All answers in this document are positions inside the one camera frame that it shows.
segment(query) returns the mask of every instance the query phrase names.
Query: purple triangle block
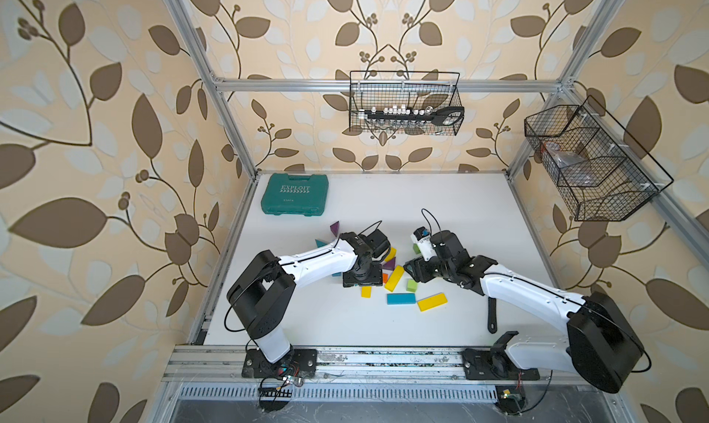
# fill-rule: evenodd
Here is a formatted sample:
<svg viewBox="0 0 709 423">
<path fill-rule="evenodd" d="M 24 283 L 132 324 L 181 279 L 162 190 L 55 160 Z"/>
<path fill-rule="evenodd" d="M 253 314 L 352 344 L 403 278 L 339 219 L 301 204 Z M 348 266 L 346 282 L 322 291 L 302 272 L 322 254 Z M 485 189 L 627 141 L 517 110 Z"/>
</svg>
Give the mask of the purple triangle block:
<svg viewBox="0 0 709 423">
<path fill-rule="evenodd" d="M 385 271 L 393 271 L 396 268 L 396 257 L 381 265 L 381 268 Z"/>
</svg>

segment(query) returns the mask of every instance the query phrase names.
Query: yellow block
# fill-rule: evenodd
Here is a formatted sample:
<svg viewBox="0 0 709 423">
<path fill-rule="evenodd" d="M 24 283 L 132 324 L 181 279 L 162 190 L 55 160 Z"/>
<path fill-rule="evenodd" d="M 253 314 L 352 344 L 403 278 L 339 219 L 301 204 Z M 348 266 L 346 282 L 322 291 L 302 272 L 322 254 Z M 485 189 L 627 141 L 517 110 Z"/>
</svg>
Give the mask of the yellow block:
<svg viewBox="0 0 709 423">
<path fill-rule="evenodd" d="M 391 252 L 389 252 L 389 255 L 386 256 L 386 258 L 384 259 L 384 261 L 389 261 L 389 260 L 391 260 L 391 259 L 393 259 L 393 258 L 395 258 L 395 257 L 396 257 L 396 248 L 391 248 Z"/>
<path fill-rule="evenodd" d="M 394 268 L 394 272 L 392 272 L 389 276 L 389 279 L 386 281 L 386 285 L 384 285 L 384 287 L 389 292 L 393 293 L 396 284 L 399 280 L 401 280 L 401 276 L 403 276 L 403 268 L 401 266 L 397 266 L 396 268 Z"/>
<path fill-rule="evenodd" d="M 418 309 L 423 311 L 428 311 L 432 307 L 440 306 L 440 305 L 445 305 L 448 303 L 448 299 L 445 297 L 444 293 L 436 294 L 432 297 L 429 298 L 424 298 L 423 300 L 420 300 L 418 302 Z"/>
</svg>

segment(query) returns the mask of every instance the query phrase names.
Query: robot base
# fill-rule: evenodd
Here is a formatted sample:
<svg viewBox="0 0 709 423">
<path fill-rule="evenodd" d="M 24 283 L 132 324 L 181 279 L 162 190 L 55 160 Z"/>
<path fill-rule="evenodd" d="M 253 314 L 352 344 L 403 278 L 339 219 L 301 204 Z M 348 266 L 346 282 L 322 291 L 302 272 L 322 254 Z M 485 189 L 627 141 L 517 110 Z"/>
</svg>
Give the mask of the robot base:
<svg viewBox="0 0 709 423">
<path fill-rule="evenodd" d="M 282 365 L 294 365 L 298 368 L 298 377 L 315 377 L 315 368 L 318 366 L 318 351 L 315 349 L 292 348 L 288 354 L 276 363 L 269 362 L 258 349 L 246 351 L 244 367 L 241 370 L 242 378 L 273 378 L 279 377 L 278 370 Z"/>
</svg>

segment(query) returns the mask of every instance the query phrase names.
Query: white table surface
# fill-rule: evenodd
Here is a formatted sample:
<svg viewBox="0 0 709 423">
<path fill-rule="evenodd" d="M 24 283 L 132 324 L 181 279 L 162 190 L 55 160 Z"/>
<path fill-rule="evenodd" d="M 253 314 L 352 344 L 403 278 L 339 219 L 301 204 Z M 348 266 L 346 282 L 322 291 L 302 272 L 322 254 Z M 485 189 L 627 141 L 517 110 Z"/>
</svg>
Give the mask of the white table surface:
<svg viewBox="0 0 709 423">
<path fill-rule="evenodd" d="M 523 276 L 551 285 L 542 259 L 502 174 L 331 174 L 325 212 L 320 217 L 266 215 L 261 198 L 270 176 L 262 176 L 239 238 L 232 263 L 219 293 L 204 344 L 246 344 L 245 331 L 224 329 L 229 308 L 228 289 L 253 257 L 271 250 L 292 255 L 315 248 L 315 239 L 334 239 L 330 225 L 340 232 L 359 233 L 377 220 L 397 249 L 402 265 L 415 257 L 410 234 L 426 225 L 421 208 L 429 209 L 441 227 L 456 233 L 471 256 L 496 259 Z M 394 290 L 406 292 L 404 274 Z M 281 322 L 286 336 L 301 346 L 489 346 L 505 331 L 555 335 L 559 332 L 516 306 L 499 301 L 496 334 L 487 330 L 488 299 L 442 279 L 420 283 L 416 300 L 445 293 L 448 304 L 421 312 L 417 305 L 386 304 L 384 287 L 372 288 L 363 298 L 360 288 L 343 288 L 341 277 L 326 277 L 296 288 Z M 230 328 L 242 324 L 230 312 Z"/>
</svg>

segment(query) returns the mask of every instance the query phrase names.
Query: mounting plate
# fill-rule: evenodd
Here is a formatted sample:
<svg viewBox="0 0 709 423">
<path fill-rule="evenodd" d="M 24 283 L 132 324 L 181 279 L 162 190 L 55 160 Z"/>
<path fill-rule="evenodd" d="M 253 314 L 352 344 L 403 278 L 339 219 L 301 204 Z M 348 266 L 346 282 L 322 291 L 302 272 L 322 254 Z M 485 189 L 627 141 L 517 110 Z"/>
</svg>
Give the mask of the mounting plate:
<svg viewBox="0 0 709 423">
<path fill-rule="evenodd" d="M 492 357 L 490 351 L 466 348 L 462 353 L 463 369 L 466 380 L 511 380 L 517 381 L 518 373 L 522 373 L 522 380 L 539 380 L 539 371 L 536 369 L 517 369 L 510 364 L 508 374 L 502 377 L 492 372 Z"/>
<path fill-rule="evenodd" d="M 246 351 L 244 367 L 241 370 L 242 378 L 271 378 L 281 365 L 299 366 L 298 377 L 315 377 L 315 368 L 318 366 L 318 351 L 315 349 L 292 349 L 292 352 L 276 363 L 270 363 L 258 349 Z"/>
</svg>

